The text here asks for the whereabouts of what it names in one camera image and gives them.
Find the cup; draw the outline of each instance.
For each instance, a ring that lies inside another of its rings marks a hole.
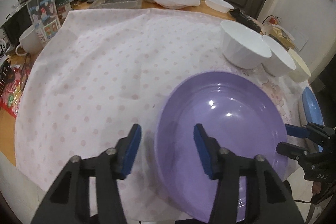
[[[36,54],[43,49],[39,37],[34,29],[34,26],[30,26],[19,37],[20,44],[16,47],[15,53],[19,56],[25,56],[27,53]],[[24,54],[19,54],[17,50],[22,47],[25,50]]]

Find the white bowl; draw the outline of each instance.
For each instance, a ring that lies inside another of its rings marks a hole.
[[[211,9],[222,13],[227,13],[229,10],[234,9],[230,3],[224,0],[205,0],[205,4]]]
[[[284,47],[268,35],[263,35],[262,38],[272,51],[271,58],[262,63],[266,72],[279,77],[295,70],[295,63]]]
[[[233,65],[253,69],[272,56],[269,46],[259,33],[232,20],[223,20],[220,26],[221,50]]]
[[[310,70],[303,59],[291,48],[288,50],[288,53],[293,58],[296,65],[296,69],[288,73],[289,77],[297,83],[301,83],[311,77]]]

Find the cable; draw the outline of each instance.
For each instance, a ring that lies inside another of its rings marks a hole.
[[[310,204],[311,203],[311,201],[303,201],[303,200],[295,200],[295,199],[294,199],[294,201],[305,203],[305,204]]]

